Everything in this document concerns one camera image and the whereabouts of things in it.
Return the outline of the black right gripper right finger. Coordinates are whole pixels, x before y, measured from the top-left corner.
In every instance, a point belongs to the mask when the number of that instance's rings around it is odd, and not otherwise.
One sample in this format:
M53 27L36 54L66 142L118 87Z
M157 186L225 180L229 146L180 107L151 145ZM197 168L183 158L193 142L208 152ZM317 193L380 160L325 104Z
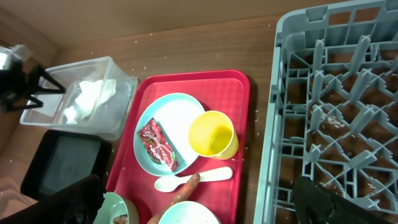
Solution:
M300 224L389 224L303 177L294 182L293 201Z

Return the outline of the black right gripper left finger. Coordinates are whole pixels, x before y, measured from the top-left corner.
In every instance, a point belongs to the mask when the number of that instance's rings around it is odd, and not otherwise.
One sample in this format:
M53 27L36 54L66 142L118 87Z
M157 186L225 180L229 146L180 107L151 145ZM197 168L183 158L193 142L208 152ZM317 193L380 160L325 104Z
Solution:
M89 175L31 205L1 224L92 224L104 202L105 188L97 175Z

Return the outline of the green bowl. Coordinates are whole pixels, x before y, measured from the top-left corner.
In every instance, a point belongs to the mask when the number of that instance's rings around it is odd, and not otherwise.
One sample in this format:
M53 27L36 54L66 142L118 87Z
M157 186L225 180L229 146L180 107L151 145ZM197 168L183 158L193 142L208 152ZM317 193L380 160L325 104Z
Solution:
M98 210L94 224L112 224L114 218L120 215L127 215L128 224L138 224L139 214L136 206L128 199L121 197L114 192L104 194L104 202Z

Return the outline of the brown food scrap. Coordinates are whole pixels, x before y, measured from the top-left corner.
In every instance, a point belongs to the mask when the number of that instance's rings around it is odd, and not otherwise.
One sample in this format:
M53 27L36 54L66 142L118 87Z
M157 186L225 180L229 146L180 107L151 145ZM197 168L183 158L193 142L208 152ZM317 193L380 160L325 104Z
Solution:
M113 224L128 224L129 219L127 215L120 215L113 220Z

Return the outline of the white plastic spoon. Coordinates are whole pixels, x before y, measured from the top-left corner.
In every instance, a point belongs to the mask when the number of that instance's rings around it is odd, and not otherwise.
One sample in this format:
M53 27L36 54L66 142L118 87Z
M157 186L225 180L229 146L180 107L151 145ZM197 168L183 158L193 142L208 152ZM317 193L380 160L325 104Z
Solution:
M232 168L219 167L216 169L208 170L199 173L200 182L214 182L221 180L228 180L233 176ZM192 175L177 177L175 175L164 176L157 179L154 183L154 187L156 190L160 192L172 192L179 185L186 184L188 180L192 177Z

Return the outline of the red snack wrapper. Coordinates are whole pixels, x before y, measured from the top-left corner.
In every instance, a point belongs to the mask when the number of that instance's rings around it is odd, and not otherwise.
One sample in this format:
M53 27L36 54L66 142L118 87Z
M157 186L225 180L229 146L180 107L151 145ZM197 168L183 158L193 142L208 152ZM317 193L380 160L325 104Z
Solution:
M166 164L171 171L177 169L177 155L154 118L151 118L137 134L145 150L155 163Z

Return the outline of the orange carrot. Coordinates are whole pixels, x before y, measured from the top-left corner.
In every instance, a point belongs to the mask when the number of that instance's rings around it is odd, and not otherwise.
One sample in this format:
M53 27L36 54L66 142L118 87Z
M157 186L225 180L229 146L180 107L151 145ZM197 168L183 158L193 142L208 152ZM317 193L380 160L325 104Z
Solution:
M183 184L184 180L185 180L185 183L184 183L183 187L171 199L169 204L166 207L164 207L160 212L158 212L156 215L154 215L147 222L147 224L159 223L163 214L170 207L172 207L173 205L175 205L179 202L186 201L191 196L191 194L197 187L198 183L200 182L200 175L193 174L193 175L186 176L186 177L177 177L177 176L171 175L171 176L161 177L155 181L154 186L158 191L171 192L171 191L175 190L180 184Z

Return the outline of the white napkin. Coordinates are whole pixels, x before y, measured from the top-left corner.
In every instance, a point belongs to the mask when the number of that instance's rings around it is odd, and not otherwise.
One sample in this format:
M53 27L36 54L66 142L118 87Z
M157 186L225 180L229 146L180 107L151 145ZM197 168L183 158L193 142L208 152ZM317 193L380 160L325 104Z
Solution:
M82 81L79 83L81 93L75 99L75 106L69 106L64 110L67 124L77 124L78 120L85 119L94 110L95 105L101 105L116 94L116 80L110 79L103 83Z

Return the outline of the light blue rice bowl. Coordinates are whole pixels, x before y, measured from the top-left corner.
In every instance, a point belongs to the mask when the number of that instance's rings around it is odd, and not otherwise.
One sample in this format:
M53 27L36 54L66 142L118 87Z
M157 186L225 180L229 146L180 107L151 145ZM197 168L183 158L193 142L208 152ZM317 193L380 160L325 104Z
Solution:
M161 217L159 224L220 224L208 208L198 202L184 201L172 205Z

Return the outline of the yellow plastic cup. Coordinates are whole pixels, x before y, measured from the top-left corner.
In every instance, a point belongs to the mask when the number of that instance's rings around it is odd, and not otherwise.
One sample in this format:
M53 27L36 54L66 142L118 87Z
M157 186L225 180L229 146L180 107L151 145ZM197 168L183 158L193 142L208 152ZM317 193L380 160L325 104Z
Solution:
M220 111L206 111L190 126L188 141L202 157L227 160L238 151L239 140L230 118Z

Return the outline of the light blue plate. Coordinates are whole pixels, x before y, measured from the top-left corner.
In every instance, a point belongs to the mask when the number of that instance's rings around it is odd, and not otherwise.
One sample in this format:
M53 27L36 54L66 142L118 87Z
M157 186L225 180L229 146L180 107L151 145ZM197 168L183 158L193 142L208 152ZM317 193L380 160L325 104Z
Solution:
M154 176L177 175L191 166L198 154L192 149L188 141L188 131L193 121L205 110L194 97L184 93L171 93L160 97L151 103L139 118L134 136L134 154L138 164L149 174ZM171 147L176 151L178 166L175 171L165 164L151 161L145 152L144 145L139 140L138 131L154 118L163 131Z

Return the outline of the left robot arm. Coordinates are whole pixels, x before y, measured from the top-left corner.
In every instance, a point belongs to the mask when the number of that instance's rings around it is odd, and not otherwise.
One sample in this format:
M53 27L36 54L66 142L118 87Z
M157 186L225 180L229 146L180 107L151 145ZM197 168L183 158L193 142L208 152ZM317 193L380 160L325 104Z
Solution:
M29 50L24 45L1 47L1 108L4 112L40 108L43 103L34 94L64 94L65 87L41 66L23 71ZM18 223L93 223L104 202L100 178L91 174L65 189L1 219L3 224Z

